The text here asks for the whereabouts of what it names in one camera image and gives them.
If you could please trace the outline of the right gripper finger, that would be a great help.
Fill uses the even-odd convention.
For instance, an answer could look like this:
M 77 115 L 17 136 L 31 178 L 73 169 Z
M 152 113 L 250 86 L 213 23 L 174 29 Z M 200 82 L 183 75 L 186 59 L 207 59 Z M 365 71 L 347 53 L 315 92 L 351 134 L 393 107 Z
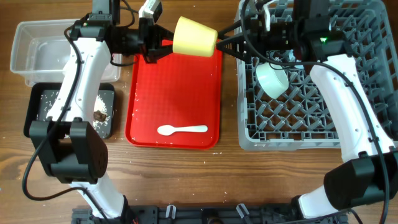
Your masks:
M 242 61 L 251 61 L 250 49 L 242 33 L 227 37 L 216 44 L 216 49 Z
M 235 31 L 236 29 L 242 29 L 242 24 L 246 25 L 246 22 L 242 22 L 242 20 L 238 20 L 234 22 L 232 25 L 224 28 L 221 31 L 218 31 L 218 39 L 219 40 L 226 40 L 226 39 L 236 39 L 236 40 L 244 40 L 243 32 L 234 34 L 232 36 L 228 36 L 227 33 Z

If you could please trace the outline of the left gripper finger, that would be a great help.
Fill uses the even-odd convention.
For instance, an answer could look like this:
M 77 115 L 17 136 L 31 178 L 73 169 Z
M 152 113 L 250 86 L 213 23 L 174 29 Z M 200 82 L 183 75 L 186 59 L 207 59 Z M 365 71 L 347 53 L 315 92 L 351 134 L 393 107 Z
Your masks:
M 173 41 L 174 33 L 166 28 L 156 24 L 154 26 L 154 40 L 155 42 L 162 42 L 163 40 Z
M 158 60 L 170 55 L 173 52 L 172 45 L 148 48 L 144 54 L 146 63 L 157 63 Z

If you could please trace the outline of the yellow plastic cup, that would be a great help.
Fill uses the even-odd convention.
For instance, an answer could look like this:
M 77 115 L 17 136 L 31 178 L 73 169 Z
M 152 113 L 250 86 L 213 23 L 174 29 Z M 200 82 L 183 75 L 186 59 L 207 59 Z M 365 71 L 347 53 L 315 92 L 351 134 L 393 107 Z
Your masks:
M 181 16 L 175 28 L 173 53 L 211 57 L 215 51 L 217 39 L 216 30 Z

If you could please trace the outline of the green bowl with rice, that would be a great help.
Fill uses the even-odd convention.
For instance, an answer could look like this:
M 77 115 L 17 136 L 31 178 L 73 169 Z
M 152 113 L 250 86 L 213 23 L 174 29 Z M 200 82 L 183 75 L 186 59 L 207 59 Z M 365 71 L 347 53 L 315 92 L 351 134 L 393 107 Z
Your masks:
M 273 99 L 277 99 L 289 87 L 287 74 L 280 65 L 260 64 L 256 67 L 256 76 L 261 88 Z

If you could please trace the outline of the white rice pile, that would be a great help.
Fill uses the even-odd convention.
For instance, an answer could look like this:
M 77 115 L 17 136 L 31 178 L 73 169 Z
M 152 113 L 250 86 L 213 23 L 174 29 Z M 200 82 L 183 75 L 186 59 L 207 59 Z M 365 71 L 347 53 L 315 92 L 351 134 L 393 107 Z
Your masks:
M 44 90 L 40 96 L 37 120 L 45 120 L 58 96 L 58 90 Z M 114 94 L 110 91 L 99 91 L 93 112 L 93 127 L 100 134 L 108 134 L 111 130 L 111 106 Z

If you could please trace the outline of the dark brown food lump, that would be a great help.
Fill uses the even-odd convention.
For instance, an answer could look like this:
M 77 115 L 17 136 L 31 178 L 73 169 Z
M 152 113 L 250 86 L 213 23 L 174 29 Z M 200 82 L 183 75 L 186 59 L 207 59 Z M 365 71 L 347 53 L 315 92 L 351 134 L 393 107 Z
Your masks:
M 93 113 L 93 117 L 94 117 L 94 121 L 104 122 L 104 121 L 106 121 L 108 115 L 106 113 L 103 113 L 100 110 L 97 110 Z

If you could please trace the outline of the light blue plate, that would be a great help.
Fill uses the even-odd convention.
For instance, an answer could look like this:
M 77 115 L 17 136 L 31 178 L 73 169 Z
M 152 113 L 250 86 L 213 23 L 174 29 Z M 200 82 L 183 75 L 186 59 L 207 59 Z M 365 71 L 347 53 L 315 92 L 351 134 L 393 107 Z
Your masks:
M 295 65 L 291 66 L 291 68 L 296 68 L 296 69 L 301 69 L 301 70 L 304 69 L 303 65 L 297 65 L 297 63 L 299 63 L 300 60 L 295 57 L 293 50 L 288 51 L 288 60 L 289 60 L 289 62 L 295 63 Z

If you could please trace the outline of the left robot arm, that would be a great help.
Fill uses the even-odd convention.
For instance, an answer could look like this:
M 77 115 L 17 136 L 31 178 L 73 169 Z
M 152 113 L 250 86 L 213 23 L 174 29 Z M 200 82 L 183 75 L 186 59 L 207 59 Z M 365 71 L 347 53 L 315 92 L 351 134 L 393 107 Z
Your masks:
M 171 54 L 173 33 L 157 24 L 159 0 L 146 1 L 132 12 L 138 28 L 120 25 L 119 1 L 94 1 L 90 13 L 65 29 L 71 53 L 64 79 L 43 121 L 33 121 L 29 136 L 45 173 L 79 191 L 91 207 L 94 223 L 137 223 L 126 197 L 118 192 L 106 169 L 108 149 L 93 127 L 95 101 L 105 68 L 114 54 L 140 54 L 156 63 Z

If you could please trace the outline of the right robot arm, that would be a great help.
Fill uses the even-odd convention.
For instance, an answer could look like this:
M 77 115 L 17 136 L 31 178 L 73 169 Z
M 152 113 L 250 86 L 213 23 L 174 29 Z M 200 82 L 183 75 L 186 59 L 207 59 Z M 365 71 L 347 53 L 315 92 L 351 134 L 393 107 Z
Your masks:
M 382 202 L 385 221 L 397 194 L 397 150 L 364 92 L 346 36 L 331 26 L 328 1 L 295 1 L 290 22 L 271 22 L 268 6 L 268 1 L 244 1 L 233 24 L 241 32 L 227 37 L 220 31 L 216 47 L 232 44 L 231 56 L 243 62 L 257 57 L 279 69 L 289 63 L 272 61 L 266 52 L 292 50 L 325 100 L 343 163 L 325 175 L 321 187 L 292 200 L 294 218 L 316 220 Z

